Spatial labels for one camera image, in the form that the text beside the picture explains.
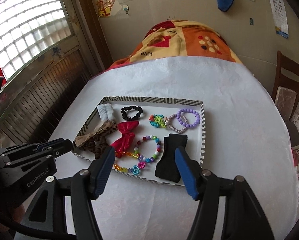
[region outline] scrunchie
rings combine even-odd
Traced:
[[[139,121],[121,122],[117,125],[122,137],[111,144],[117,152],[125,152],[134,140],[135,134],[132,130],[137,127]]]
[[[93,137],[89,138],[86,143],[83,144],[83,150],[89,150],[95,155],[95,159],[99,159],[102,153],[105,151],[108,143],[104,135],[96,134]]]
[[[106,121],[115,122],[114,110],[111,104],[98,105],[97,110],[103,122]]]

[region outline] bracelet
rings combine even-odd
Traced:
[[[181,117],[180,117],[183,113],[192,113],[192,114],[194,114],[195,117],[196,117],[196,121],[193,124],[184,123],[182,121]],[[177,118],[177,120],[179,121],[180,124],[182,124],[184,127],[187,127],[187,128],[194,128],[201,122],[201,117],[200,117],[199,113],[196,112],[193,109],[180,109],[180,110],[178,110],[178,112],[176,114],[176,118]]]
[[[143,155],[133,154],[130,152],[115,152],[115,157],[117,157],[117,158],[121,158],[122,156],[125,156],[125,155],[135,158],[135,159],[139,159],[140,156],[143,157]],[[133,173],[134,175],[138,175],[140,173],[141,169],[144,169],[145,166],[146,166],[146,162],[143,162],[143,161],[140,161],[137,165],[134,165],[132,168],[121,167],[117,163],[114,163],[114,165],[113,165],[113,167],[118,171],[130,172],[130,173]]]
[[[137,110],[138,113],[134,117],[128,117],[126,111],[130,111],[132,109]],[[129,107],[123,107],[121,109],[122,117],[126,121],[135,121],[135,120],[138,120],[140,118],[142,112],[143,112],[143,109],[140,106],[129,106]]]
[[[149,123],[156,128],[167,127],[167,117],[162,114],[152,114],[149,117]]]
[[[178,129],[176,129],[174,126],[172,126],[171,125],[171,120],[173,119],[173,118],[175,118],[177,116],[177,114],[172,114],[167,120],[168,120],[168,127],[171,129],[171,130],[173,130],[174,132],[177,132],[177,133],[183,133],[183,132],[185,132],[186,130],[187,130],[187,127],[186,126],[184,126],[182,129],[180,129],[180,130],[178,130]],[[186,117],[185,116],[183,116],[183,115],[179,115],[179,117],[180,118],[182,118],[184,121],[182,121],[182,123],[181,124],[188,124],[188,121],[187,121],[187,119],[186,119]]]
[[[147,135],[146,137],[144,136],[141,140],[139,140],[136,145],[135,145],[135,148],[134,148],[134,153],[135,154],[139,154],[139,146],[141,145],[142,142],[145,142],[145,141],[149,141],[149,140],[154,140],[157,145],[156,145],[156,151],[154,152],[153,156],[151,158],[145,158],[143,155],[140,155],[138,160],[139,161],[143,161],[143,162],[147,162],[147,163],[150,163],[150,162],[153,162],[155,161],[155,159],[157,158],[157,156],[159,156],[159,153],[161,152],[161,141],[159,140],[159,138],[157,138],[156,136],[153,136],[153,135]]]

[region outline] frosted glass block window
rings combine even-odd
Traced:
[[[0,67],[5,78],[71,34],[60,0],[1,0]]]

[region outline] paper decoration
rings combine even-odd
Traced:
[[[96,6],[99,17],[113,16],[122,9],[122,6],[116,0],[97,0]]]
[[[283,0],[269,0],[272,7],[276,33],[288,38],[288,25]]]

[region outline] orange blanket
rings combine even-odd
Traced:
[[[115,61],[109,69],[164,57],[203,56],[242,63],[225,40],[199,22],[166,21],[155,25],[133,53]]]

